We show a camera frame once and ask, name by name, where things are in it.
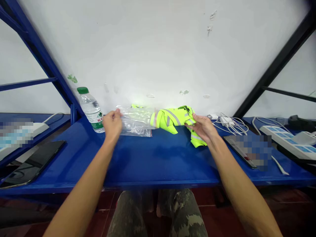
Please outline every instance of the forearm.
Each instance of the forearm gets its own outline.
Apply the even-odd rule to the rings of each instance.
[[[105,140],[52,219],[44,236],[83,236],[97,206],[115,143]]]
[[[274,216],[257,188],[241,169],[223,139],[216,135],[208,147],[227,195],[251,236],[282,236]]]

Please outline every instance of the bottle label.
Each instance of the bottle label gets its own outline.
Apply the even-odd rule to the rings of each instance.
[[[97,123],[91,123],[92,127],[94,129],[100,129],[100,128],[103,128],[103,124],[102,124],[102,121],[101,122],[97,122]]]
[[[94,129],[103,128],[103,114],[101,110],[93,114],[86,114],[86,116]]]

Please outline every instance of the camouflage pants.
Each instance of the camouflage pants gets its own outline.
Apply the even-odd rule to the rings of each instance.
[[[147,237],[143,210],[142,195],[124,191],[118,200],[107,236]],[[172,218],[170,237],[207,236],[201,213],[190,189],[160,190],[157,212]]]

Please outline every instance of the smartphone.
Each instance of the smartphone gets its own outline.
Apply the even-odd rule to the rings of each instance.
[[[19,168],[6,177],[4,182],[0,185],[0,189],[21,186],[33,182],[65,143],[66,141],[56,141],[43,144],[20,165]]]

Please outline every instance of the water bottle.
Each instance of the water bottle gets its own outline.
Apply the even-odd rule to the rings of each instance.
[[[97,133],[103,133],[103,114],[98,102],[92,95],[89,94],[87,87],[78,87],[77,91],[80,94],[81,108],[91,123],[94,131]]]

